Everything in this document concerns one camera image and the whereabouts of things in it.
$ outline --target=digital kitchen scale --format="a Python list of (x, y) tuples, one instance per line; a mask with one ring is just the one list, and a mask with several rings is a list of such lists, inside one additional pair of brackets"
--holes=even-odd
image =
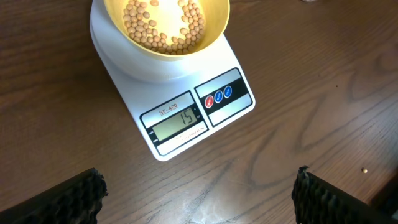
[(156, 60), (120, 33), (102, 0), (93, 1), (90, 31), (109, 75), (160, 161), (207, 138), (256, 104), (224, 35), (189, 59)]

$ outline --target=black object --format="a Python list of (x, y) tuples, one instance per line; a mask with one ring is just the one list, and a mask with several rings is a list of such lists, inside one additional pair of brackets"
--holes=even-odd
[(1, 212), (0, 223), (97, 223), (107, 194), (103, 176), (92, 168)]
[(398, 223), (300, 167), (292, 199), (299, 224)]

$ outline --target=brown wooden surface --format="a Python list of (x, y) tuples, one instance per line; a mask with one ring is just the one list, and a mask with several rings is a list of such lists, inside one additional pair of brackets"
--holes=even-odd
[(99, 223), (293, 223), (299, 166), (366, 203), (396, 174), (397, 1), (231, 0), (256, 108), (169, 162), (101, 63), (90, 7), (1, 2), (0, 210), (95, 167)]

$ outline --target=button panel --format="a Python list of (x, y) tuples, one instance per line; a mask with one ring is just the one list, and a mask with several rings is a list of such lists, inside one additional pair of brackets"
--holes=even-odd
[(253, 104), (246, 82), (237, 68), (195, 87), (195, 91), (213, 127)]

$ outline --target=bean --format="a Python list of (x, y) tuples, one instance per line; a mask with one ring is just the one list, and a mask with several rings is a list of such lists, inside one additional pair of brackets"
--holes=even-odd
[(146, 19), (149, 19), (149, 18), (150, 18), (149, 12), (144, 12), (143, 16), (144, 16), (144, 18), (146, 18)]
[(136, 27), (136, 30), (137, 30), (138, 32), (142, 32), (142, 31), (144, 31), (145, 29), (144, 29), (142, 26), (137, 26), (137, 27)]
[(187, 16), (182, 16), (181, 20), (184, 21), (184, 22), (188, 22), (188, 17)]
[(158, 34), (157, 29), (152, 29), (152, 35), (156, 36)]
[(150, 20), (148, 23), (149, 23), (150, 26), (153, 26), (153, 27), (156, 26), (156, 21), (155, 20)]
[(130, 16), (136, 16), (136, 15), (137, 15), (137, 11), (131, 9), (131, 10), (129, 11), (129, 15), (130, 15)]
[(137, 8), (137, 12), (140, 13), (140, 14), (142, 14), (142, 13), (145, 12), (145, 9), (144, 9), (143, 7), (138, 7), (138, 8)]
[(186, 28), (181, 28), (181, 29), (180, 29), (180, 32), (181, 32), (182, 35), (185, 35), (185, 34), (187, 34), (189, 31), (188, 31), (188, 29), (186, 29)]
[(134, 38), (134, 41), (137, 42), (137, 43), (139, 43), (139, 42), (141, 41), (141, 39), (140, 39), (139, 37), (135, 37), (135, 38)]
[(178, 38), (178, 43), (179, 43), (179, 44), (184, 44), (184, 43), (185, 43), (185, 40), (182, 39), (182, 38)]
[(150, 48), (152, 47), (152, 44), (146, 42), (146, 43), (144, 43), (144, 47), (145, 47), (146, 49), (150, 49)]
[(131, 20), (131, 16), (130, 15), (124, 15), (123, 16), (123, 20), (124, 21), (130, 21)]
[(172, 50), (173, 51), (177, 51), (178, 50), (177, 44), (172, 44)]
[(134, 27), (130, 27), (130, 28), (127, 29), (127, 32), (129, 32), (129, 33), (135, 33), (135, 32), (136, 32), (136, 29), (135, 29)]
[(150, 4), (151, 4), (151, 6), (159, 6), (159, 1), (158, 0), (151, 0)]
[(184, 1), (184, 0), (179, 0), (179, 1), (178, 1), (178, 5), (179, 5), (180, 7), (184, 6), (184, 5), (185, 5), (185, 1)]

